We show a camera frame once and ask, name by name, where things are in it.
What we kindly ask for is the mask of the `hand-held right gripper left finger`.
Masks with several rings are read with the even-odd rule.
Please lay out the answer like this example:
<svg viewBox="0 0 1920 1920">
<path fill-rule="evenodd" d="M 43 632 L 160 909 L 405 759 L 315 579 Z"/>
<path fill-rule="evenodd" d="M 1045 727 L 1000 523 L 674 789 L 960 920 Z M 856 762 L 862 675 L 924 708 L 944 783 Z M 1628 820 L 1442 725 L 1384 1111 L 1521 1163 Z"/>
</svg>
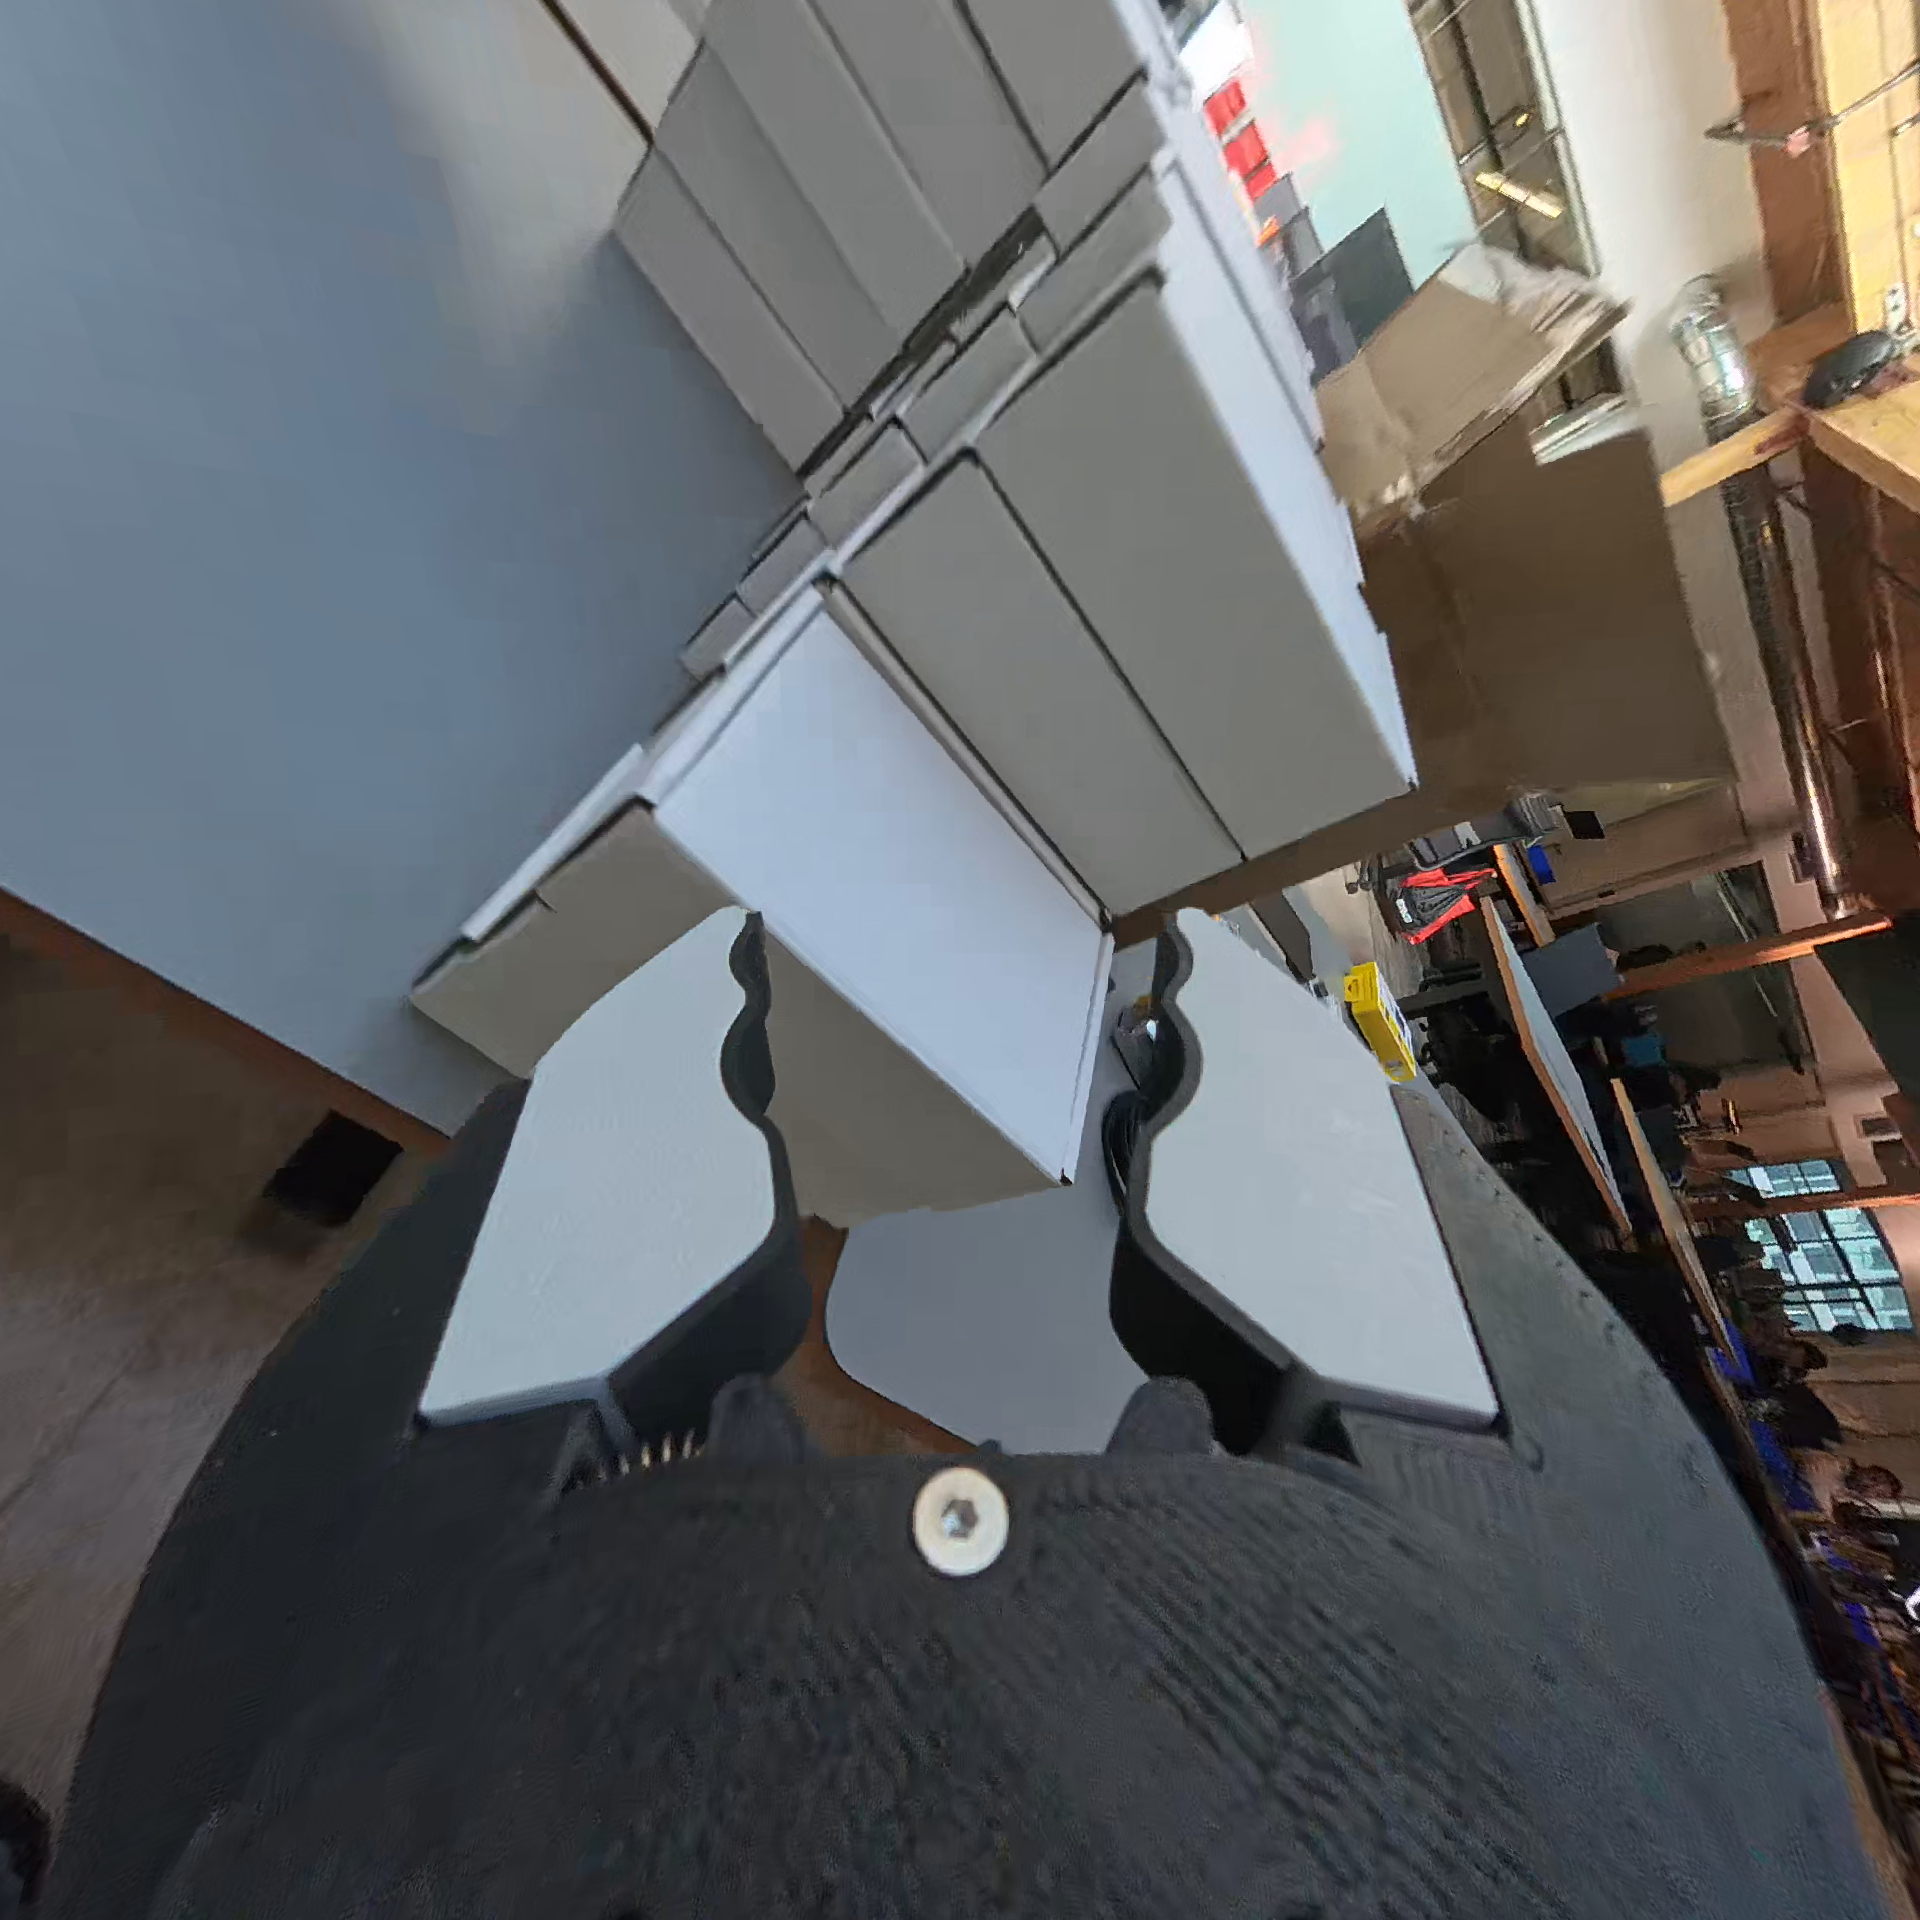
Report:
<svg viewBox="0 0 1920 1920">
<path fill-rule="evenodd" d="M 729 906 L 584 1013 L 524 1090 L 422 1380 L 429 1426 L 590 1405 L 708 1426 L 809 1325 L 772 1120 L 762 916 Z"/>
</svg>

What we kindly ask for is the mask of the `silver ventilation duct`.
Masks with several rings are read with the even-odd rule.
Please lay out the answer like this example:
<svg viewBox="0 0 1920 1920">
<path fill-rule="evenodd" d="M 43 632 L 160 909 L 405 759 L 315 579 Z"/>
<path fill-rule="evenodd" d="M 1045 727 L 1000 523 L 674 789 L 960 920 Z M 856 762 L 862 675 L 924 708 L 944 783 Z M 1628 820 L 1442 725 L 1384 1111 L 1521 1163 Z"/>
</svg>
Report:
<svg viewBox="0 0 1920 1920">
<path fill-rule="evenodd" d="M 1669 321 L 1710 443 L 1728 442 L 1760 418 L 1757 385 L 1733 314 L 1715 277 L 1693 277 Z"/>
</svg>

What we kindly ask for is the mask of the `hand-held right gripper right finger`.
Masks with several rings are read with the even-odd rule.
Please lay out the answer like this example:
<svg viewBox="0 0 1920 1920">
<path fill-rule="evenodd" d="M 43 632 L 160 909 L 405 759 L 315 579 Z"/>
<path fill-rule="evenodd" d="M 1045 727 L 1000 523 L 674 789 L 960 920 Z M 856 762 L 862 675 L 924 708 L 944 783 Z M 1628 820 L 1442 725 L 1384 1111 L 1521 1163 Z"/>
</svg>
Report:
<svg viewBox="0 0 1920 1920">
<path fill-rule="evenodd" d="M 1331 1009 L 1226 922 L 1161 933 L 1124 1149 L 1110 1324 L 1229 1455 L 1344 1447 L 1352 1413 L 1501 1425 L 1394 1092 Z"/>
</svg>

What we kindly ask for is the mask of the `long white-topped desk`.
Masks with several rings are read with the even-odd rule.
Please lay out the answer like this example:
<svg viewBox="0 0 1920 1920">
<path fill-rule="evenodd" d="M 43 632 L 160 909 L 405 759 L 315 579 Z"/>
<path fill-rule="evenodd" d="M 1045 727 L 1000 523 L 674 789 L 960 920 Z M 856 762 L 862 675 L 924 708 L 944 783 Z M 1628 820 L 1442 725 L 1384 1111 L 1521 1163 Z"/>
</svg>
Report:
<svg viewBox="0 0 1920 1920">
<path fill-rule="evenodd" d="M 1553 1024 L 1546 1001 L 1506 933 L 1497 904 L 1481 897 L 1476 899 L 1476 909 L 1480 941 L 1486 948 L 1486 973 L 1491 978 L 1488 995 L 1515 1032 L 1521 1053 L 1548 1103 L 1553 1123 L 1576 1153 L 1576 1161 L 1581 1167 L 1609 1226 L 1622 1244 L 1633 1247 L 1636 1233 L 1626 1209 L 1616 1170 L 1606 1160 L 1594 1103 L 1577 1076 L 1572 1053 Z"/>
</svg>

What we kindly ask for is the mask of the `large brown cardboard box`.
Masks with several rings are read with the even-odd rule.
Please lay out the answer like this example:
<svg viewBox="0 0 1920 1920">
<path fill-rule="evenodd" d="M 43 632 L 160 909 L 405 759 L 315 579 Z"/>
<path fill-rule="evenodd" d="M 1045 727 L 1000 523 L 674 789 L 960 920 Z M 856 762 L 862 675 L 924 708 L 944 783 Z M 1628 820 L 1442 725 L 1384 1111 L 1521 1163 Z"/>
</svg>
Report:
<svg viewBox="0 0 1920 1920">
<path fill-rule="evenodd" d="M 1525 418 L 1622 315 L 1472 244 L 1318 385 L 1414 759 L 1406 796 L 1326 832 L 1336 865 L 1518 796 L 1734 778 L 1649 439 L 1546 459 Z"/>
</svg>

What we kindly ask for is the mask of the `stack of folded white boxes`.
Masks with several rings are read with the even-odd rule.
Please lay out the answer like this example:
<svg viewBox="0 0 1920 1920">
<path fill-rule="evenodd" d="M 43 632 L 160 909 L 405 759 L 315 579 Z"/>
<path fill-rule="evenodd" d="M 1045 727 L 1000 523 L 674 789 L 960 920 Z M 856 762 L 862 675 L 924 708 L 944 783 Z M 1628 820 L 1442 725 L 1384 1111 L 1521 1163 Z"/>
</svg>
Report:
<svg viewBox="0 0 1920 1920">
<path fill-rule="evenodd" d="M 548 5 L 614 239 L 804 500 L 814 597 L 1110 920 L 1414 787 L 1305 344 L 1156 5 Z"/>
</svg>

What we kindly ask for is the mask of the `open white mailer box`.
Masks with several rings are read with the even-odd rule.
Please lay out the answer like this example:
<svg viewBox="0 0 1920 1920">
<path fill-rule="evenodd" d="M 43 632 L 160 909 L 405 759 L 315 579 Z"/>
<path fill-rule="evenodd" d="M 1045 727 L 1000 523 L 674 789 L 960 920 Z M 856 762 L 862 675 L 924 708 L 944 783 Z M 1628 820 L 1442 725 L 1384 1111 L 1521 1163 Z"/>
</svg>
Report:
<svg viewBox="0 0 1920 1920">
<path fill-rule="evenodd" d="M 1113 940 L 834 588 L 626 753 L 411 1003 L 530 1075 L 725 906 L 763 922 L 802 1215 L 849 1229 L 1072 1183 Z"/>
</svg>

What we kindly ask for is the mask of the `red and black bag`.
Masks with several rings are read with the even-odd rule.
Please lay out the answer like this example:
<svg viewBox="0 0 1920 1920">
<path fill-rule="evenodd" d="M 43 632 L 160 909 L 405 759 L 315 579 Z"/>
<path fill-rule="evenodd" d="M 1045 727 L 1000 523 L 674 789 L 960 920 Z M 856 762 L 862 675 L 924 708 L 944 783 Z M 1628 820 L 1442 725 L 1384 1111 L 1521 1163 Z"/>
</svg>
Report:
<svg viewBox="0 0 1920 1920">
<path fill-rule="evenodd" d="M 1384 882 L 1384 922 L 1413 948 L 1426 948 L 1434 938 L 1468 920 L 1481 890 L 1499 880 L 1497 867 L 1417 868 Z"/>
</svg>

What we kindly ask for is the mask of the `gridded window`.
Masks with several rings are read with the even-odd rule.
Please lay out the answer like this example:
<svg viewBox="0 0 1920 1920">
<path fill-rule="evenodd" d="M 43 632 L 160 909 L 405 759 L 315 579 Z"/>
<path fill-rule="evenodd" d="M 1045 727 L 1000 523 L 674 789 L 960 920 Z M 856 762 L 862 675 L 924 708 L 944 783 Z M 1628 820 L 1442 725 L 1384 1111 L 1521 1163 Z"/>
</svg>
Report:
<svg viewBox="0 0 1920 1920">
<path fill-rule="evenodd" d="M 1852 1170 L 1835 1160 L 1763 1163 L 1733 1179 L 1763 1205 L 1811 1202 L 1853 1189 Z M 1744 1229 L 1782 1282 L 1782 1315 L 1792 1329 L 1812 1335 L 1837 1329 L 1915 1333 L 1905 1272 L 1875 1209 L 1827 1205 L 1763 1217 Z"/>
</svg>

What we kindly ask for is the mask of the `yellow box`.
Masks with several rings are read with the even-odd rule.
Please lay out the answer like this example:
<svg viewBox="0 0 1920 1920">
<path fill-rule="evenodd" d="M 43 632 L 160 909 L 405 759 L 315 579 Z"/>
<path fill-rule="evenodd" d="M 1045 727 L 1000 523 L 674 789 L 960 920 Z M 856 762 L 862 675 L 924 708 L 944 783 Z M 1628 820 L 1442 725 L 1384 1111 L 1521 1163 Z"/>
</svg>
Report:
<svg viewBox="0 0 1920 1920">
<path fill-rule="evenodd" d="M 1344 973 L 1341 1003 L 1352 1026 L 1393 1087 L 1411 1087 L 1421 1076 L 1421 1044 L 1379 963 L 1355 964 Z"/>
</svg>

